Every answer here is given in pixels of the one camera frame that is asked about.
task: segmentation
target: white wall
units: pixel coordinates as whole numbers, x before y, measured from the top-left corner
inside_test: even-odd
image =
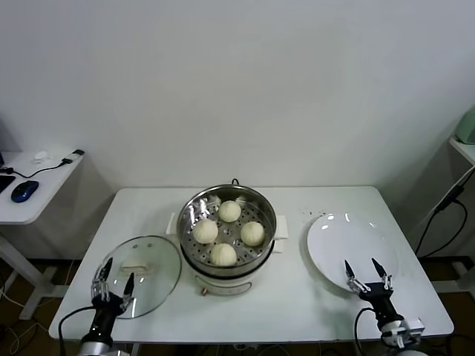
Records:
[[[103,214],[119,187],[238,177],[376,185],[405,227],[463,165],[445,141],[475,103],[474,11],[471,0],[3,1],[1,117],[22,150],[86,150],[76,211]],[[40,231],[54,229],[46,215]],[[79,215],[69,240],[89,231]]]

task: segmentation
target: white shelf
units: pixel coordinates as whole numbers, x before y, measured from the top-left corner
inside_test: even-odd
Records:
[[[453,137],[450,139],[450,143],[467,161],[475,165],[475,145],[466,145],[465,143],[456,141]]]

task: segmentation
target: glass lid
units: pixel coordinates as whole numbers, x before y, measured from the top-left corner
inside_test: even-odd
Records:
[[[165,302],[180,279],[180,254],[164,237],[135,237],[117,246],[102,261],[95,278],[111,257],[107,278],[110,292],[122,297],[127,280],[134,273],[133,300],[119,319],[133,319],[155,310]]]

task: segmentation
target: white plate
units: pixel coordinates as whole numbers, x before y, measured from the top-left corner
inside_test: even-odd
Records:
[[[347,285],[345,260],[363,283],[381,280],[371,258],[375,258],[393,277],[398,273],[398,258],[387,237],[374,223],[353,213],[326,214],[318,218],[310,227],[307,246],[321,273],[347,291],[350,287]]]

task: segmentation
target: robotic arm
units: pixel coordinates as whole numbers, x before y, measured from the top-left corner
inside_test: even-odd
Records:
[[[130,306],[134,291],[134,274],[132,273],[124,288],[123,297],[109,291],[107,277],[112,267],[112,257],[102,268],[99,276],[93,281],[91,288],[92,305],[96,309],[93,322],[81,339],[79,356],[128,356],[122,351],[110,351],[112,348],[112,328],[116,318],[124,314]]]
[[[374,258],[372,261],[381,282],[363,283],[359,281],[350,264],[345,260],[348,286],[358,294],[360,299],[369,302],[373,307],[378,321],[378,329],[381,331],[381,341],[385,346],[397,350],[398,355],[425,355],[420,352],[414,353],[414,351],[403,352],[408,346],[419,343],[425,327],[419,318],[406,320],[396,312],[390,300],[393,294],[391,276]]]
[[[419,343],[425,327],[420,319],[406,320],[396,312],[390,297],[393,294],[391,276],[374,258],[373,265],[381,278],[381,282],[363,283],[359,281],[348,261],[345,260],[345,270],[348,286],[360,299],[371,304],[381,331],[382,343],[402,356],[424,356],[425,354],[407,349],[408,346]],[[81,340],[79,356],[128,356],[122,351],[112,352],[112,329],[117,317],[122,315],[133,301],[134,274],[132,273],[124,288],[124,295],[119,297],[109,291],[107,278],[112,267],[112,257],[93,281],[91,288],[92,305],[96,309],[93,322]]]

